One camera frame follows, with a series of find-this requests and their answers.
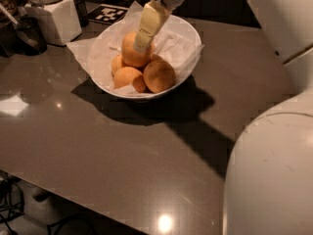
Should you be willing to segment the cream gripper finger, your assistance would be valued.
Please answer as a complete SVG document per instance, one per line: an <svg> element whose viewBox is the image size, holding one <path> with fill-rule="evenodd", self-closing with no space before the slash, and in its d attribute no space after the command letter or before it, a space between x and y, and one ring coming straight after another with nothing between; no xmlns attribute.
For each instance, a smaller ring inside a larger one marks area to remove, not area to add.
<svg viewBox="0 0 313 235"><path fill-rule="evenodd" d="M161 0L147 3L142 11L141 19L135 35L134 49L144 53L152 44L155 36L171 15L171 10L166 9Z"/></svg>

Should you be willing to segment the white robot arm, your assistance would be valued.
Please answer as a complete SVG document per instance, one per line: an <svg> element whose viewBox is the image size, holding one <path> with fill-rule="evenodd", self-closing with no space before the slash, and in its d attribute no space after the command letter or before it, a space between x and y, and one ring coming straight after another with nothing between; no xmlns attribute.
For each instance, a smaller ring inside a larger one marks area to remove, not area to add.
<svg viewBox="0 0 313 235"><path fill-rule="evenodd" d="M313 0L246 0L272 54L228 24L205 30L204 53L211 81L243 115L258 78L260 94L290 82L293 97L257 116L229 149L216 127L194 119L171 124L224 179L221 232L217 235L313 235ZM163 214L157 228L179 235L215 235L206 208L188 217Z"/></svg>

